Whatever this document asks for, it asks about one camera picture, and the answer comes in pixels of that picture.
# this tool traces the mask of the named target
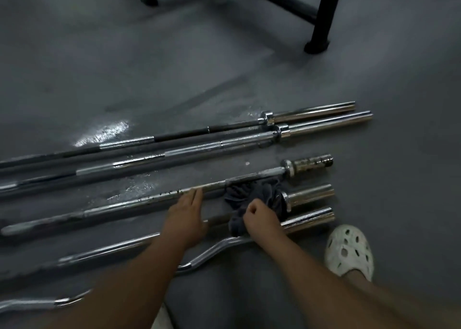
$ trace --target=person's right arm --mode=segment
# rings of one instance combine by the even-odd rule
[[[352,288],[289,239],[275,213],[255,199],[243,216],[253,240],[277,263],[306,321],[316,329],[415,328]]]

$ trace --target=gray floor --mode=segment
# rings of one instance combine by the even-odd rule
[[[1,218],[50,216],[330,152],[334,167],[298,184],[333,184],[337,223],[369,238],[376,282],[461,302],[461,0],[340,0],[332,43],[315,57],[302,52],[312,27],[263,0],[160,0],[156,9],[138,0],[0,2],[1,159],[266,109],[356,100],[375,114],[367,126],[286,145],[7,200]],[[224,210],[221,199],[208,200],[203,215]],[[3,247],[0,273],[157,231],[163,218]],[[320,259],[326,235],[295,238]],[[72,295],[104,270],[4,290],[0,299]],[[303,327],[280,273],[254,245],[176,278],[166,303],[179,328]],[[5,314],[0,328],[38,328],[52,317]]]

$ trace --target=person's left arm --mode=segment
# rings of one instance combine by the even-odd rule
[[[171,206],[161,234],[124,268],[106,275],[81,303],[47,329],[148,329],[187,248],[206,233],[201,190]]]

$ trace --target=microfiber cloth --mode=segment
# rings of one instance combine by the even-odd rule
[[[224,200],[234,209],[229,220],[229,231],[238,237],[247,232],[243,216],[248,205],[256,198],[261,199],[269,208],[275,211],[280,221],[286,220],[288,213],[285,200],[280,190],[280,180],[269,178],[244,183],[226,188]]]

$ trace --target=hand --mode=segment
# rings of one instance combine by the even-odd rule
[[[286,238],[277,215],[260,199],[255,199],[248,205],[243,221],[251,238],[263,249],[268,243]]]
[[[168,209],[160,235],[180,243],[184,250],[196,245],[206,234],[206,224],[200,216],[202,189],[191,189]]]

